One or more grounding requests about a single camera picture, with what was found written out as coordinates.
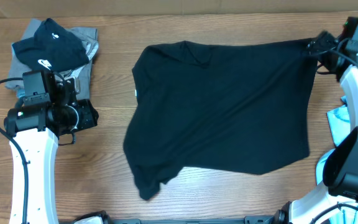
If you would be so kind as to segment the black t-shirt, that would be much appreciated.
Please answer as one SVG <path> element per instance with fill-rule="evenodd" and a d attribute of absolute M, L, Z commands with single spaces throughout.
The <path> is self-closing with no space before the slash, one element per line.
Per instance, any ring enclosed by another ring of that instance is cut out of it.
<path fill-rule="evenodd" d="M 308 43 L 146 47 L 132 69 L 137 108 L 123 143 L 140 197 L 184 167 L 262 175 L 308 157 L 317 66 Z"/>

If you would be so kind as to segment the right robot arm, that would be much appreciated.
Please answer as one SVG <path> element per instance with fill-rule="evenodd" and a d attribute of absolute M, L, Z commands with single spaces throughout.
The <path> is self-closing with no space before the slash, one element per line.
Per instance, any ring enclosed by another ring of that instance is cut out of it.
<path fill-rule="evenodd" d="M 346 209 L 358 214 L 358 17 L 348 17 L 338 37 L 323 31 L 308 49 L 343 89 L 350 132 L 320 165 L 312 191 L 255 223 L 324 223 Z"/>

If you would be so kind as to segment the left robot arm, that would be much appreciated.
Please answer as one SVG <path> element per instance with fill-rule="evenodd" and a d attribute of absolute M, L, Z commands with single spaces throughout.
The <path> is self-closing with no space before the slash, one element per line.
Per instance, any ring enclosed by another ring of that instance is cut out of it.
<path fill-rule="evenodd" d="M 13 158 L 10 223 L 58 223 L 55 158 L 60 136 L 97 125 L 90 100 L 77 100 L 80 82 L 50 71 L 25 72 L 22 104 L 8 111 L 4 127 Z"/>

